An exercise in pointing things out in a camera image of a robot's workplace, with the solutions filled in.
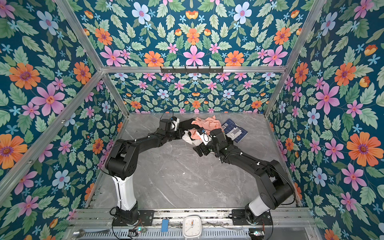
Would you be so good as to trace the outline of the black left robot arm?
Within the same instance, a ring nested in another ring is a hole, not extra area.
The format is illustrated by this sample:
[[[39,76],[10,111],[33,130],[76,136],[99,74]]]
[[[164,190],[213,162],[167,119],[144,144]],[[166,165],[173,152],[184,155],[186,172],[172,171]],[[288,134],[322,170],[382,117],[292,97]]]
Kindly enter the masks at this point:
[[[133,140],[119,139],[105,162],[107,174],[112,177],[117,193],[117,206],[113,225],[136,225],[140,221],[138,201],[135,197],[133,177],[142,153],[180,140],[196,126],[194,119],[181,121],[177,117],[161,119],[155,132]]]

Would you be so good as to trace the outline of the white cloth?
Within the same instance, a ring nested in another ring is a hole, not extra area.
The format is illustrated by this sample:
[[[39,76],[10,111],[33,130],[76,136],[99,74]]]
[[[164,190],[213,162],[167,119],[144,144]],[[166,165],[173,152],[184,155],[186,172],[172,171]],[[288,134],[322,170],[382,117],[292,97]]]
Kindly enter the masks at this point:
[[[192,146],[198,146],[203,142],[196,129],[184,131],[184,133],[182,140]]]

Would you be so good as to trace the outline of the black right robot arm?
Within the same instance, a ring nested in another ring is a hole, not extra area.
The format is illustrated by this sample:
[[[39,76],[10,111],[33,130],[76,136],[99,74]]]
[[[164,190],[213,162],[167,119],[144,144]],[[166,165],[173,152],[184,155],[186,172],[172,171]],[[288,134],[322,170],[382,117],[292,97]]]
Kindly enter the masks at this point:
[[[208,133],[200,128],[197,134],[203,141],[194,147],[200,157],[213,153],[222,163],[236,166],[255,178],[258,196],[245,206],[243,215],[232,215],[232,219],[244,218],[249,224],[256,225],[263,214],[275,210],[295,194],[294,187],[278,161],[268,162],[245,153],[220,129]]]

